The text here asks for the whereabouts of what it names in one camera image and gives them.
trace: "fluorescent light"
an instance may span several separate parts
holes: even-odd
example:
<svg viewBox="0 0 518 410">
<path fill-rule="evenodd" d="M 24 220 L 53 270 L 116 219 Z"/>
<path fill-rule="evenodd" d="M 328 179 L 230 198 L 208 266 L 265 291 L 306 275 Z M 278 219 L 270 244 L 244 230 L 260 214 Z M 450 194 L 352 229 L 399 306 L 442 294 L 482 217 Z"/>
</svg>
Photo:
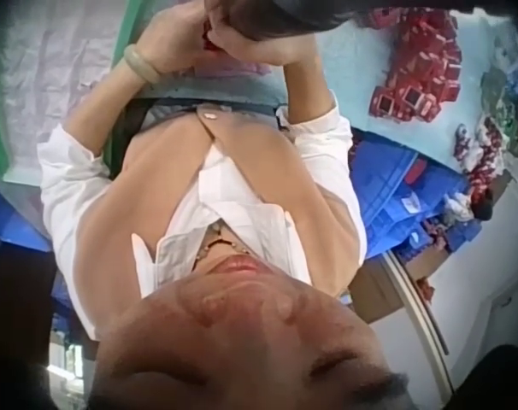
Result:
<svg viewBox="0 0 518 410">
<path fill-rule="evenodd" d="M 76 379 L 74 374 L 58 366 L 48 365 L 48 367 L 46 367 L 46 370 L 48 370 L 52 374 L 59 376 L 60 378 L 65 378 L 68 381 Z"/>
</svg>

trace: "mouth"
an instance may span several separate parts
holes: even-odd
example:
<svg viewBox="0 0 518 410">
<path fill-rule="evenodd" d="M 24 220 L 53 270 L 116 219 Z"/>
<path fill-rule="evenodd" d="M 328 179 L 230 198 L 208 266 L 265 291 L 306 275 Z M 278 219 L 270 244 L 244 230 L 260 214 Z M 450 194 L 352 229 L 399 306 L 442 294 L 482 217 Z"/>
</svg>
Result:
<svg viewBox="0 0 518 410">
<path fill-rule="evenodd" d="M 229 256 L 215 265 L 207 274 L 215 273 L 248 273 L 248 274 L 273 274 L 272 268 L 265 263 L 249 255 Z"/>
</svg>

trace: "bracelet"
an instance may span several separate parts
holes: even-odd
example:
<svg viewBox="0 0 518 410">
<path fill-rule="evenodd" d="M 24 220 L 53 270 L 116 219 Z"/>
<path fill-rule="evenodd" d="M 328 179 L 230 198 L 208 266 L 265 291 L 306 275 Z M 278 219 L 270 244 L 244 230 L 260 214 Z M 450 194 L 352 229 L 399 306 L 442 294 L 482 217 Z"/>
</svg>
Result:
<svg viewBox="0 0 518 410">
<path fill-rule="evenodd" d="M 151 84 L 160 82 L 161 75 L 136 50 L 135 44 L 130 44 L 124 50 L 126 64 L 142 79 Z"/>
</svg>

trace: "hand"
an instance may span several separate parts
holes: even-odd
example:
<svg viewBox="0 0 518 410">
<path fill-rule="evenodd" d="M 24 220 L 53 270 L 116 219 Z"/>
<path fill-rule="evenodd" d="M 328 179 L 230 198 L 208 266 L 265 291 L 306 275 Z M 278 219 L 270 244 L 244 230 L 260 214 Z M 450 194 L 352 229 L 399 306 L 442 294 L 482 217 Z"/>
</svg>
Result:
<svg viewBox="0 0 518 410">
<path fill-rule="evenodd" d="M 157 13 L 136 43 L 137 52 L 160 74 L 194 66 L 216 53 L 203 49 L 204 0 Z"/>
<path fill-rule="evenodd" d="M 210 0 L 208 3 L 209 21 L 212 26 L 212 30 L 208 32 L 209 41 L 237 60 L 285 66 L 317 56 L 318 50 L 314 34 L 253 41 L 225 22 L 218 2 Z"/>
</svg>

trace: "necklace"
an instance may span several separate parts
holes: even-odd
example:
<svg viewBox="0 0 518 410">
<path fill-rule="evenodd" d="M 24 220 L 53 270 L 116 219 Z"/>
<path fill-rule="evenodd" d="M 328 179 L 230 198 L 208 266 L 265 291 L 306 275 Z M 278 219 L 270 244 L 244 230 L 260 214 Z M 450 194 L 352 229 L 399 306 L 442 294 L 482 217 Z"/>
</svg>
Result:
<svg viewBox="0 0 518 410">
<path fill-rule="evenodd" d="M 226 239 L 223 239 L 223 236 L 221 235 L 222 225 L 223 225 L 223 223 L 221 222 L 221 220 L 218 220 L 217 222 L 214 222 L 212 225 L 209 226 L 208 229 L 211 230 L 216 235 L 216 239 L 209 242 L 206 246 L 204 246 L 200 250 L 198 250 L 196 262 L 198 262 L 198 261 L 204 259 L 206 256 L 208 256 L 209 250 L 212 249 L 215 245 L 219 245 L 220 243 L 231 246 L 236 252 L 239 252 L 240 254 L 245 254 L 245 255 L 250 254 L 250 251 L 247 248 L 245 248 L 243 246 L 238 246 L 238 244 L 235 242 L 227 241 Z"/>
</svg>

